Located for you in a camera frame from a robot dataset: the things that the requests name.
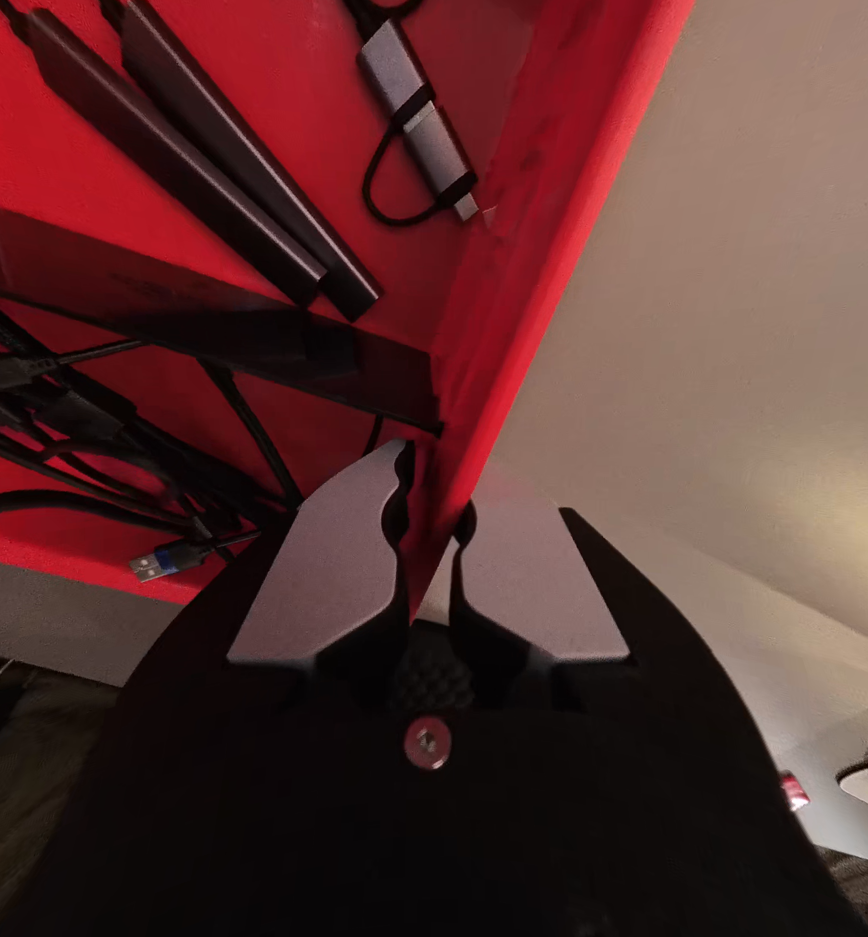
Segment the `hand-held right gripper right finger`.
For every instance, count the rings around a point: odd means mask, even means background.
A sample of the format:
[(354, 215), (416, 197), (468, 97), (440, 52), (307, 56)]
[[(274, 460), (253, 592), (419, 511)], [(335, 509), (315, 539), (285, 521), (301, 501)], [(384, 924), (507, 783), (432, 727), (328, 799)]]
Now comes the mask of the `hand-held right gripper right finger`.
[(557, 504), (487, 464), (454, 532), (449, 635), (479, 705), (545, 705), (568, 668), (631, 652)]

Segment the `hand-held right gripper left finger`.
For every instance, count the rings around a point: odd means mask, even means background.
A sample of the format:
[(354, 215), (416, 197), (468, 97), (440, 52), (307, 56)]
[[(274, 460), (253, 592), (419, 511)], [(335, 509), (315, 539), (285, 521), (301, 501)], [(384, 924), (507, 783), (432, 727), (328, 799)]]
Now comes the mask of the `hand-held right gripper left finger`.
[(392, 440), (319, 487), (299, 509), (228, 652), (237, 666), (342, 684), (383, 705), (409, 637), (401, 543), (415, 444)]

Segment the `red plastic bin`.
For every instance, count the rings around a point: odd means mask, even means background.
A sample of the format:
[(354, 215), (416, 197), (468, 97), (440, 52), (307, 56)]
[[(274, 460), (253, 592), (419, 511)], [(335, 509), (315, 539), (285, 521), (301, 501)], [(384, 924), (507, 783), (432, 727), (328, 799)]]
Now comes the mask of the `red plastic bin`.
[[(483, 214), (387, 228), (360, 188), (385, 120), (340, 2), (154, 2), (384, 295), (355, 326), (429, 356), (441, 439), (417, 440), (413, 610), (472, 495), (694, 2), (424, 2), (405, 31), (479, 176)], [(283, 296), (44, 83), (0, 12), (0, 292), (47, 345), (121, 312)]]

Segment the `black bin divider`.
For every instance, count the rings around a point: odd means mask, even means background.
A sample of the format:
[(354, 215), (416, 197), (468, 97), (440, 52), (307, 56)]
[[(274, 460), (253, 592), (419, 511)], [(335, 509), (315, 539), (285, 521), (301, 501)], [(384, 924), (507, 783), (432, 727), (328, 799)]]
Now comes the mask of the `black bin divider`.
[(0, 298), (442, 433), (426, 352), (4, 208)]

